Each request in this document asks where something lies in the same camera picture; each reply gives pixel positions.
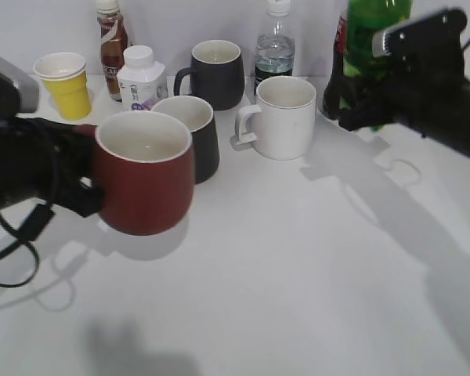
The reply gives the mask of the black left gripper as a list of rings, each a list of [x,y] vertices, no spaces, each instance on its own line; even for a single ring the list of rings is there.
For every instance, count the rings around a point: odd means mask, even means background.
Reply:
[[[83,218],[103,207],[92,178],[96,126],[41,117],[0,122],[0,210],[36,197]]]

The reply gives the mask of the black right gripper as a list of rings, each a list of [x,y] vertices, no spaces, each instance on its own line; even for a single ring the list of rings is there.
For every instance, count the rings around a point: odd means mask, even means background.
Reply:
[[[458,40],[398,56],[379,81],[344,78],[347,131],[404,125],[470,158],[470,80]]]

